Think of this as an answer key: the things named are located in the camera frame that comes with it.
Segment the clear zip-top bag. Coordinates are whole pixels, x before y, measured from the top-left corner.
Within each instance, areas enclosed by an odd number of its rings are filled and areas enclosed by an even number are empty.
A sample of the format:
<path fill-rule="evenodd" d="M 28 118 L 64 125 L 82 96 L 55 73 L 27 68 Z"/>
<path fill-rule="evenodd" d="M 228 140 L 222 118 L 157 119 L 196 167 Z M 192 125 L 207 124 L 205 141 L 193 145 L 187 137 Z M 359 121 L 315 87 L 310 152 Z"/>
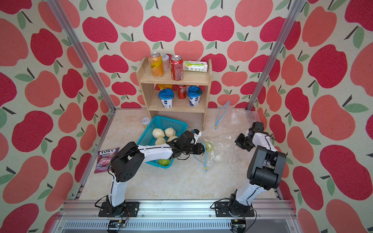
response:
<path fill-rule="evenodd" d="M 214 130 L 223 134 L 236 131 L 246 132 L 256 121 L 260 121 L 256 111 L 249 111 L 245 108 L 233 108 L 230 101 L 228 101 L 218 111 Z"/>
<path fill-rule="evenodd" d="M 206 141 L 211 142 L 214 146 L 212 152 L 207 152 L 205 148 L 205 152 L 203 153 L 205 159 L 203 159 L 202 162 L 206 169 L 213 165 L 242 162 L 248 158 L 248 151 L 239 148 L 235 144 L 235 140 L 239 134 L 239 132 L 228 132 L 199 139 L 198 142 L 202 143 L 204 147 Z"/>

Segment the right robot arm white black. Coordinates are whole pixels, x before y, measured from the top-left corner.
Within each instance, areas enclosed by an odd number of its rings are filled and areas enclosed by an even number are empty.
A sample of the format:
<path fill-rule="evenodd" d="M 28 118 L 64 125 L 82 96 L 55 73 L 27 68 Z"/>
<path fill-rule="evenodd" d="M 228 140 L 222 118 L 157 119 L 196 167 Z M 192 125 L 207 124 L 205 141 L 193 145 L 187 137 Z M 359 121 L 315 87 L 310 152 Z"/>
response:
<path fill-rule="evenodd" d="M 246 134 L 237 137 L 235 144 L 243 150 L 255 150 L 247 170 L 247 181 L 231 194 L 228 204 L 231 216 L 247 216 L 259 194 L 279 187 L 286 155 L 273 146 L 261 122 L 254 122 Z"/>

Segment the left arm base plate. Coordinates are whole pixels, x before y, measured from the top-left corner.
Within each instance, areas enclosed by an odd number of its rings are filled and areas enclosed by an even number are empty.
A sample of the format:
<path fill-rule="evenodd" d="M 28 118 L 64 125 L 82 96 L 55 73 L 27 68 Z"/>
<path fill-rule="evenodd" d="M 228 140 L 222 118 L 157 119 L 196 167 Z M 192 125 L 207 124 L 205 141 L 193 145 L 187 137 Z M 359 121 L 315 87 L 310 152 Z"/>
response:
<path fill-rule="evenodd" d="M 99 217 L 137 217 L 140 202 L 124 202 L 113 207 L 109 201 L 104 201 L 98 213 Z"/>

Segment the pale pear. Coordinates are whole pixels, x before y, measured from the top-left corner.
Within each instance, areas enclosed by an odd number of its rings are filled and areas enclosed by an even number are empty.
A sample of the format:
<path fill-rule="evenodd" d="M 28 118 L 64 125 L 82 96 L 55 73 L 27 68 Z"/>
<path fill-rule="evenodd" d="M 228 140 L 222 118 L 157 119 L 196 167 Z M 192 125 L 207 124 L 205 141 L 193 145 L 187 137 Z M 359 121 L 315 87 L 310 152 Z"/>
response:
<path fill-rule="evenodd" d="M 163 145 L 163 144 L 165 144 L 166 143 L 166 140 L 165 140 L 165 138 L 163 138 L 163 137 L 159 137 L 156 141 L 155 141 L 155 145 L 156 146 L 159 146 L 159 145 Z"/>
<path fill-rule="evenodd" d="M 164 133 L 166 137 L 171 137 L 176 135 L 176 130 L 172 127 L 169 127 L 164 131 Z"/>
<path fill-rule="evenodd" d="M 178 136 L 170 136 L 167 142 L 171 142 L 172 140 L 177 139 L 177 138 Z"/>
<path fill-rule="evenodd" d="M 152 131 L 152 135 L 154 138 L 158 139 L 158 138 L 164 138 L 165 137 L 165 133 L 162 129 L 159 129 L 159 128 L 155 128 L 153 129 Z"/>

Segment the green pear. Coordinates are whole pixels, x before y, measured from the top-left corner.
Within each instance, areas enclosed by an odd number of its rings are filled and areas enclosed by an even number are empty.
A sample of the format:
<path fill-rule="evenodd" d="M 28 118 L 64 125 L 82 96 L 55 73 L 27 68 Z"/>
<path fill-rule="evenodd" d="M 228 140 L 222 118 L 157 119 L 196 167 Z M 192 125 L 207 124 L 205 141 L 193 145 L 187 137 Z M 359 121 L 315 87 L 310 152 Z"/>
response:
<path fill-rule="evenodd" d="M 214 150 L 214 146 L 211 142 L 206 141 L 205 142 L 205 148 L 207 152 L 212 152 Z"/>
<path fill-rule="evenodd" d="M 158 160 L 159 165 L 164 166 L 164 167 L 168 166 L 170 162 L 171 162 L 170 159 L 159 159 Z"/>

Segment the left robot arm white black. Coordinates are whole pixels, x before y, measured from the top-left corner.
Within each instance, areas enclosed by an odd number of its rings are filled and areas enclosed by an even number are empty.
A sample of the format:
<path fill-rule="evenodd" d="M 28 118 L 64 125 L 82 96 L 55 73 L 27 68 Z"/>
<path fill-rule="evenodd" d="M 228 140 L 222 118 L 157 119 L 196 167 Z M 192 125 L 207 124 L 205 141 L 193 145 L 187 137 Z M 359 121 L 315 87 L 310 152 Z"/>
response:
<path fill-rule="evenodd" d="M 99 217 L 136 216 L 138 203 L 125 203 L 127 182 L 146 162 L 160 159 L 175 159 L 181 155 L 201 155 L 205 152 L 202 143 L 198 142 L 202 132 L 197 129 L 185 131 L 179 138 L 162 145 L 141 146 L 129 142 L 115 155 L 109 164 L 108 173 L 113 177 L 110 193 L 99 208 Z"/>

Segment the teal plastic basket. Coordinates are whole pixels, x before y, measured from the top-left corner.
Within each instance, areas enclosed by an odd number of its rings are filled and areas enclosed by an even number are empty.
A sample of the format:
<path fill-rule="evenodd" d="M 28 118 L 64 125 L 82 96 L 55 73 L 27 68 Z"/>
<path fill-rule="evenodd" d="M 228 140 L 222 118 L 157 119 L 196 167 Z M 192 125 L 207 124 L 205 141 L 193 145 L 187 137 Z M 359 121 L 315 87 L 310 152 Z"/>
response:
<path fill-rule="evenodd" d="M 153 137 L 153 130 L 156 128 L 163 131 L 165 131 L 167 128 L 173 128 L 176 131 L 176 136 L 180 136 L 187 130 L 188 124 L 170 117 L 155 116 L 150 121 L 149 125 L 144 130 L 136 144 L 139 146 L 154 146 L 156 138 Z"/>

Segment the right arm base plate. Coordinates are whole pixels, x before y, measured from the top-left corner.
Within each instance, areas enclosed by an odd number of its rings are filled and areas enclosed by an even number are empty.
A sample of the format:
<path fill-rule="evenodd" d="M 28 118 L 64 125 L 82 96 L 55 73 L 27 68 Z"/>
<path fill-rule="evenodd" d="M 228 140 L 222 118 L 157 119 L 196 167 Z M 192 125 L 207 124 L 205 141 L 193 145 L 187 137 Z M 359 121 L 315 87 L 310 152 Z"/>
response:
<path fill-rule="evenodd" d="M 216 217 L 254 217 L 255 213 L 252 206 L 246 206 L 237 201 L 217 201 L 210 207 L 215 211 Z"/>

